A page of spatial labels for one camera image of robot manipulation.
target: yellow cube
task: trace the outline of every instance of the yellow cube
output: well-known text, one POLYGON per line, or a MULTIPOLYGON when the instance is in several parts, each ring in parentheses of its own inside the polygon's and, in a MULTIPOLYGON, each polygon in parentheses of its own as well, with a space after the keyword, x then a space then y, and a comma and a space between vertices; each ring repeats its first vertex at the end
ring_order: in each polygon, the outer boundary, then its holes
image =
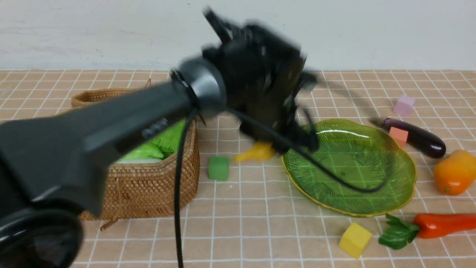
POLYGON ((343 234, 339 247, 352 257, 359 259, 371 239, 372 233, 354 222, 343 234))

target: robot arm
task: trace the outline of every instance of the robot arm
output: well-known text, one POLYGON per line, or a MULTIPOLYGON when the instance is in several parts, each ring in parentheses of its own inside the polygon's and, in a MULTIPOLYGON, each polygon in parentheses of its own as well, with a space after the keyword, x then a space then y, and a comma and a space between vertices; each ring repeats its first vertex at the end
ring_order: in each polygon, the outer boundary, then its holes
MULTIPOLYGON (((299 47, 265 27, 206 19, 219 47, 185 60, 172 80, 49 118, 0 125, 0 267, 65 268, 82 243, 82 211, 101 214, 109 165, 198 109, 205 118, 240 111, 310 151, 315 133, 295 121, 294 99, 313 88, 299 47)), ((269 131, 240 130, 285 153, 269 131)))

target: yellow toy banana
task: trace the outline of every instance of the yellow toy banana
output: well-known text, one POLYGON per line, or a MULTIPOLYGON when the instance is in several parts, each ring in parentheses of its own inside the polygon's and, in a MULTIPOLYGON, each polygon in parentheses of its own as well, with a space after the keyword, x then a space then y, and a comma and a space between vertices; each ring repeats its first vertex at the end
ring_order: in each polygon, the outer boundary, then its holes
POLYGON ((271 145, 271 143, 256 142, 247 152, 235 157, 235 161, 267 161, 276 155, 271 145))

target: green plate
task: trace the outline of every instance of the green plate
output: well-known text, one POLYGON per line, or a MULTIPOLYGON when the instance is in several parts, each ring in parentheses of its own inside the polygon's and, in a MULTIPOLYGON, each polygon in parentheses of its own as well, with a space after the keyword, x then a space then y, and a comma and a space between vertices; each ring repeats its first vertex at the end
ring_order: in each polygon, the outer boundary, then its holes
POLYGON ((404 207, 413 197, 417 171, 410 156, 387 133, 345 119, 315 124, 319 150, 314 158, 346 182, 374 188, 363 194, 336 182, 294 150, 281 157, 292 183, 312 201, 354 217, 371 217, 404 207))

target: white wall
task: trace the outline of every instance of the white wall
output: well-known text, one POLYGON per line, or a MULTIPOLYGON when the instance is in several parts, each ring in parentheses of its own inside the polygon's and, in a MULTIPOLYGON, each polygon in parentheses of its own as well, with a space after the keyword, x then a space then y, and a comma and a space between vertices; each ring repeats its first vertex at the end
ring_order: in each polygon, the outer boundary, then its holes
POLYGON ((275 27, 311 68, 476 70, 474 0, 0 0, 0 69, 168 69, 218 41, 206 5, 275 27))

